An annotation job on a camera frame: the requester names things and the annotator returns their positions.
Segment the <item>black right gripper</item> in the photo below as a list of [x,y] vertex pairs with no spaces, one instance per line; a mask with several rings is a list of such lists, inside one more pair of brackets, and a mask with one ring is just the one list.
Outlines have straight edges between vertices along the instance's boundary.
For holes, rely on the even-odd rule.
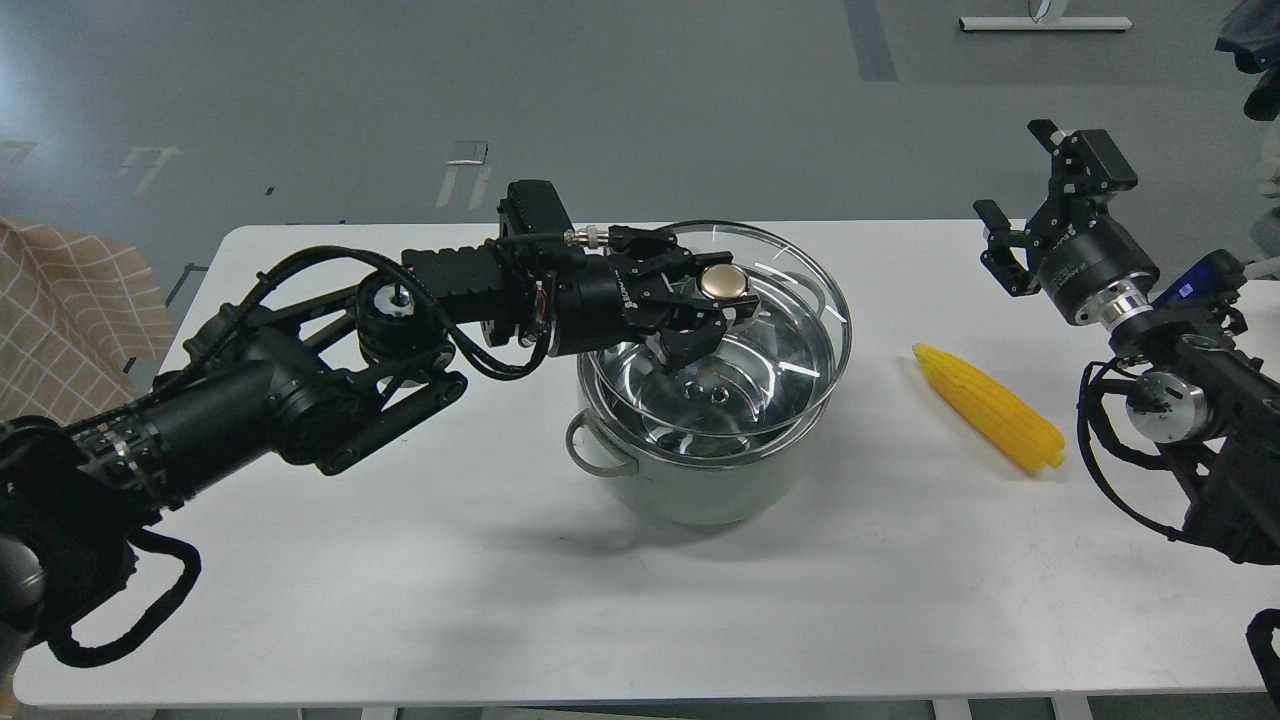
[[1160,270],[1094,191],[1088,142],[1098,129],[1062,129],[1051,119],[1028,122],[1050,155],[1050,179],[1041,208],[1015,231],[991,199],[974,201],[986,232],[980,263],[1011,297],[1046,292],[1065,322],[1101,320],[1096,297],[1115,284],[1121,293],[1148,293]]

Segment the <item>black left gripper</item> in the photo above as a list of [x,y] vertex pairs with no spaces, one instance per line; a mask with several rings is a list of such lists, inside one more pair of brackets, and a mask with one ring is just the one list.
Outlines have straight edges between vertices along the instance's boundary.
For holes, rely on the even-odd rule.
[[[566,243],[550,292],[553,357],[650,337],[669,374],[713,354],[759,309],[732,251],[699,249],[676,231],[582,228],[568,231]],[[645,288],[676,297],[645,300]]]

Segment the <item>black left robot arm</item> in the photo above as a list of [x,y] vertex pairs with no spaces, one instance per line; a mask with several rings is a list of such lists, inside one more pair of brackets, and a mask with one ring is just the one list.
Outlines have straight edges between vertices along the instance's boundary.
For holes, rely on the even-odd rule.
[[449,407],[467,377],[623,342],[675,372],[756,311],[730,252],[672,231],[506,231],[476,247],[317,246],[259,275],[136,401],[69,425],[3,423],[3,671],[136,651],[186,601],[198,551],[154,525],[256,459],[335,475]]

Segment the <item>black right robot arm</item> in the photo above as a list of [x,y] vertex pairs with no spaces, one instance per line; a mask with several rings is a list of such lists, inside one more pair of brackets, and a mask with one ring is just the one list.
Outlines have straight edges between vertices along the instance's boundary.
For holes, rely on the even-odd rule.
[[[1103,496],[1171,542],[1216,550],[1236,564],[1279,560],[1277,382],[1236,347],[1244,265],[1203,256],[1162,293],[1158,268],[1110,214],[1137,174],[1103,129],[1028,129],[1050,155],[1047,195],[1014,229],[998,204],[973,208],[984,227],[982,264],[1012,297],[1046,293],[1071,325],[1102,325],[1112,356],[1089,364],[1076,400],[1076,441]],[[1120,498],[1094,455],[1170,473],[1188,500],[1180,527]]]

